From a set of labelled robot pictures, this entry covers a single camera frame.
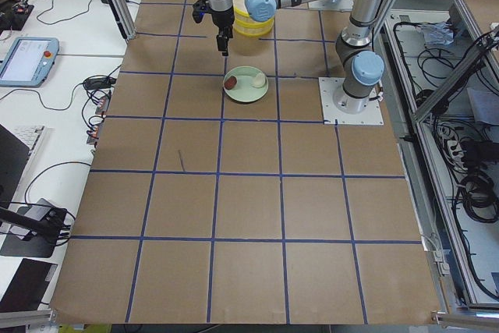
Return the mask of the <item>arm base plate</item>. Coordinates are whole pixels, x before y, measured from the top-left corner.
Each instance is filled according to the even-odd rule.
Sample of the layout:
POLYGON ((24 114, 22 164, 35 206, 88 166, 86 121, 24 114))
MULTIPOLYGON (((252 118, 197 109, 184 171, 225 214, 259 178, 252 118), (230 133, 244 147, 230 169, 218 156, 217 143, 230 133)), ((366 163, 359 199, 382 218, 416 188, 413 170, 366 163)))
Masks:
POLYGON ((308 8, 318 11, 351 12, 353 0, 316 0, 308 3, 308 8))
POLYGON ((384 124, 376 87, 365 98, 347 95, 342 77, 320 77, 323 123, 329 125, 382 126, 384 124))

